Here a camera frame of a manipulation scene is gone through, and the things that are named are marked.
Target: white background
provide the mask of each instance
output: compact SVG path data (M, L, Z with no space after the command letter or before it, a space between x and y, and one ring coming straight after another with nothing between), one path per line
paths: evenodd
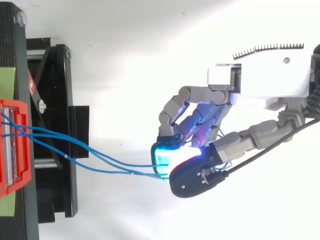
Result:
M14 2L28 16L28 38L72 49L73 102L90 105L90 145L128 163L151 162L160 111L180 87L205 86L208 67L257 44L320 43L316 0ZM222 129L276 117L234 107ZM39 225L40 239L318 240L319 129L189 199L158 179L77 168L78 213ZM81 162L111 169L94 157Z

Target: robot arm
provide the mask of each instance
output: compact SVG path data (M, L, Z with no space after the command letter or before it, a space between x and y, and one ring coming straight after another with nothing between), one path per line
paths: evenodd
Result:
M213 188L239 169L217 170L216 166L253 149L268 150L282 139L287 142L291 133L306 125L303 111L309 91L317 83L317 61L310 64L311 54L303 44L256 46L233 57L232 62L209 68L208 87L182 87L160 113L159 136L151 149L154 164L159 164L157 150L175 151L189 139L192 148L200 149L200 154L191 155L170 172L171 190L178 197L192 197ZM196 109L176 124L190 103L198 104ZM285 110L279 113L278 121L267 120L216 140L223 118L232 105L239 104Z

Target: blue light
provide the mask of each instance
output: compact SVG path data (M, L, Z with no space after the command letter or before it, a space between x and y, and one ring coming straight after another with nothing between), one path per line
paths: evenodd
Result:
M168 164L168 166L158 166L156 170L159 174L167 174L169 176L176 166L198 155L201 155L199 148L186 145L174 150L157 148L154 151L155 164Z

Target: red connector block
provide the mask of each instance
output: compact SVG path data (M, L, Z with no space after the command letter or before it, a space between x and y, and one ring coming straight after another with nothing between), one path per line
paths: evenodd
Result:
M0 99L0 112L17 125L28 126L28 105L18 100ZM30 144L26 136L20 134L4 117L0 116L0 198L8 195L31 180Z

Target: screw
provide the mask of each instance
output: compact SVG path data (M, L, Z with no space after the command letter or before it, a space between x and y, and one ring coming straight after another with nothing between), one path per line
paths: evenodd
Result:
M285 57L285 58L283 59L283 62L284 62L285 64L288 64L288 63L290 63L290 58L288 58L288 57Z
M45 110L47 109L47 105L45 104L45 102L41 99L38 102L38 109L39 109L39 113L43 114L45 112Z
M14 17L14 22L20 27L25 27L28 24L28 18L24 11L19 11Z
M72 59L72 51L70 49L65 52L65 55L67 59Z

